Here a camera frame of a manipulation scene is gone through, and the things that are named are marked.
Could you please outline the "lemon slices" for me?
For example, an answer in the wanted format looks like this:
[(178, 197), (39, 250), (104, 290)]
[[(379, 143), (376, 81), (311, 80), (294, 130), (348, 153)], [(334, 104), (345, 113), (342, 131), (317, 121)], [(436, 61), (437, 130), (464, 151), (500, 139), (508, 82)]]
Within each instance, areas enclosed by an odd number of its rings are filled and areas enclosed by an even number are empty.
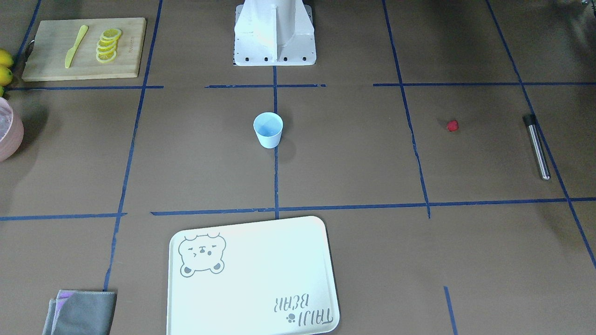
[(115, 60), (121, 36), (122, 30), (120, 28), (107, 28), (104, 30), (96, 43), (96, 61), (99, 63), (110, 63)]

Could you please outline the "steel muddler black tip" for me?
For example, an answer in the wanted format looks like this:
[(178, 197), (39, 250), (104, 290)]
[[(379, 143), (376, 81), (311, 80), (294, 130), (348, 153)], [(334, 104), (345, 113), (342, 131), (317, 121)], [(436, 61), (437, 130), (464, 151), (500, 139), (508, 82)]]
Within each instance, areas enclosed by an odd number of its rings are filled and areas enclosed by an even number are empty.
[(545, 153), (542, 147), (541, 139), (539, 138), (538, 123), (535, 115), (529, 113), (523, 116), (523, 122), (528, 132), (528, 137), (532, 144), (535, 160), (537, 163), (540, 177), (548, 181), (551, 178), (549, 166), (546, 162)]

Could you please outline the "grey folded cloth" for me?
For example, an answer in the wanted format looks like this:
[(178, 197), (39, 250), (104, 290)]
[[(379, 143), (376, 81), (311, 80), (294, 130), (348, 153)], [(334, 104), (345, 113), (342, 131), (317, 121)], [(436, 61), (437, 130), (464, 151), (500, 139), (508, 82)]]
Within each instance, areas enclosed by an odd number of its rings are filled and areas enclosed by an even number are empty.
[(43, 335), (109, 335), (114, 291), (59, 290), (49, 301)]

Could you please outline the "yellow lemon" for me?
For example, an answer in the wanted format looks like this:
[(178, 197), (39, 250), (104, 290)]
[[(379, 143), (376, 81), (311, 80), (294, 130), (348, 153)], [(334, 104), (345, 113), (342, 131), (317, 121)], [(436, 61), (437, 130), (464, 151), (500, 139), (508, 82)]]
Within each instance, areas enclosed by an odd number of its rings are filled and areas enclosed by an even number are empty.
[(0, 87), (6, 87), (13, 81), (13, 73), (10, 68), (0, 65)]
[(14, 58), (11, 53), (3, 48), (0, 49), (0, 65), (7, 68), (12, 68), (14, 65)]

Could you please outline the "red strawberry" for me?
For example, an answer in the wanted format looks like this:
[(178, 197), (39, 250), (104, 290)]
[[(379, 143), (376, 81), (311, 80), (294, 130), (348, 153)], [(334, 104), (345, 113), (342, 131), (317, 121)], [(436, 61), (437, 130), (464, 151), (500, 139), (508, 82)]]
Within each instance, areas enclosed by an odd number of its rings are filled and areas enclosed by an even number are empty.
[(456, 132), (459, 129), (459, 123), (457, 120), (451, 120), (447, 123), (446, 127), (449, 132)]

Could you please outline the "pink bowl of ice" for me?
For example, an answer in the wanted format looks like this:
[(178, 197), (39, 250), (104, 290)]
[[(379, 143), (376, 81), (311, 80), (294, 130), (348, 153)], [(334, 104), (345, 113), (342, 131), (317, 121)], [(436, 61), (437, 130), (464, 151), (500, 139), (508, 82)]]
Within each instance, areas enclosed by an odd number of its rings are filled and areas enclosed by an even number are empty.
[(16, 113), (5, 98), (0, 98), (1, 111), (1, 141), (0, 161), (3, 162), (13, 155), (21, 146), (24, 127), (21, 117)]

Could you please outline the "light blue cup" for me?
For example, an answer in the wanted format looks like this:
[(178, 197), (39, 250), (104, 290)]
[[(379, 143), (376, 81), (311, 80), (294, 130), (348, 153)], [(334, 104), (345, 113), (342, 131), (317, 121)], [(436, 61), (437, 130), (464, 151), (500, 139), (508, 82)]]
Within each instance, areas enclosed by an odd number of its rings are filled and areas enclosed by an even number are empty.
[(253, 129), (262, 147), (273, 149), (279, 145), (284, 128), (283, 119), (273, 112), (259, 114), (253, 121)]

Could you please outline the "white pedestal column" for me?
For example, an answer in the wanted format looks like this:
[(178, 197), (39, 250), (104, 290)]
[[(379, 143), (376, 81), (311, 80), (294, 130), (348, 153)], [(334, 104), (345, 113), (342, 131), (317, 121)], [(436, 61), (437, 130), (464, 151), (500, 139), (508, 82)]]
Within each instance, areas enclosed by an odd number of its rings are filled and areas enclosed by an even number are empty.
[(236, 7), (233, 63), (310, 66), (317, 61), (312, 8), (302, 0), (245, 0)]

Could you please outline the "yellow lemon middle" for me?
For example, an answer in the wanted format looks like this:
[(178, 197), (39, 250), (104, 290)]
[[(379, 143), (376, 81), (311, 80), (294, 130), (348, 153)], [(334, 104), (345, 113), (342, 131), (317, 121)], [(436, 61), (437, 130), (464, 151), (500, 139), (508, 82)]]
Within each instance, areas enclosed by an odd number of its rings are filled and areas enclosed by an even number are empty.
[(10, 68), (0, 65), (0, 87), (6, 87), (13, 81), (13, 73)]

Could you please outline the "wooden cutting board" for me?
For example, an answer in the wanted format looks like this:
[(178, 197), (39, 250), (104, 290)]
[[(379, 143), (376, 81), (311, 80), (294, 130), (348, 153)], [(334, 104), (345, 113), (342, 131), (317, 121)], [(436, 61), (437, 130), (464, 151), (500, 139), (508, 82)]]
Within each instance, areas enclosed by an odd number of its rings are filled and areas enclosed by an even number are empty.
[[(34, 37), (34, 47), (24, 63), (21, 78), (25, 82), (80, 79), (136, 78), (140, 72), (143, 40), (147, 21), (139, 18), (43, 20)], [(65, 68), (68, 50), (74, 46), (80, 27), (88, 30)], [(103, 32), (119, 28), (116, 57), (107, 63), (96, 59), (97, 43)]]

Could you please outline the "cream bear tray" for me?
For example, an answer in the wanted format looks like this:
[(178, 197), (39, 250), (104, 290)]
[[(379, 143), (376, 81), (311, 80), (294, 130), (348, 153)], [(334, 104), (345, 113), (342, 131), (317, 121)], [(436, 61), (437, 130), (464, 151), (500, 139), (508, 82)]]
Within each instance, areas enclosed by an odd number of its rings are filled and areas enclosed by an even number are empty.
[(340, 324), (316, 216), (179, 231), (169, 242), (168, 335), (317, 335)]

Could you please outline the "yellow plastic knife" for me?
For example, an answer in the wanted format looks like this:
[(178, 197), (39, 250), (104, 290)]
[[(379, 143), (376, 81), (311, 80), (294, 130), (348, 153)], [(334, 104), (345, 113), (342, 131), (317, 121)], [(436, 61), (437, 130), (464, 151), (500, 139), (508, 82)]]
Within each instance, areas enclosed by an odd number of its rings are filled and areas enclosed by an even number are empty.
[(72, 61), (74, 59), (74, 56), (76, 55), (76, 52), (83, 40), (83, 38), (85, 37), (85, 35), (87, 34), (88, 31), (88, 26), (87, 25), (81, 25), (81, 27), (79, 28), (79, 31), (77, 32), (77, 36), (76, 39), (72, 45), (72, 47), (70, 47), (65, 55), (65, 59), (64, 59), (64, 67), (66, 69), (70, 68), (70, 66), (72, 65)]

